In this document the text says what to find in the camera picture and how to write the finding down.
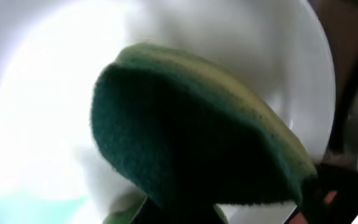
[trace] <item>white plate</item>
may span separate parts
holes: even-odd
[[[96,152],[88,116],[98,73],[140,41],[232,70],[322,159],[333,63],[304,0],[0,0],[0,190],[87,195],[100,217],[136,191]]]

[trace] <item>plate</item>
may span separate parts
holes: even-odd
[[[89,217],[99,218],[141,197],[102,160],[89,127],[94,81],[137,42],[186,50],[231,70],[315,162],[323,158],[334,71],[306,1],[0,0],[0,194],[87,197],[96,213]],[[225,208],[229,217],[237,210]]]

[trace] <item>white bowl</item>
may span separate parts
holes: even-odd
[[[0,0],[0,191],[85,195],[95,217],[122,209],[117,199],[129,192],[141,195],[102,160],[89,127],[95,79],[136,42],[232,70],[322,159],[334,115],[333,63],[304,0]]]

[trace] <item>sponge edge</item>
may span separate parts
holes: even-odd
[[[301,142],[252,90],[177,50],[124,49],[96,83],[91,125],[102,155],[163,208],[300,204],[316,178]]]

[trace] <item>sponge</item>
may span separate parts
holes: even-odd
[[[301,142],[265,102],[179,50],[124,49],[96,82],[91,127],[103,157],[169,214],[215,203],[302,206],[305,185],[317,180]]]

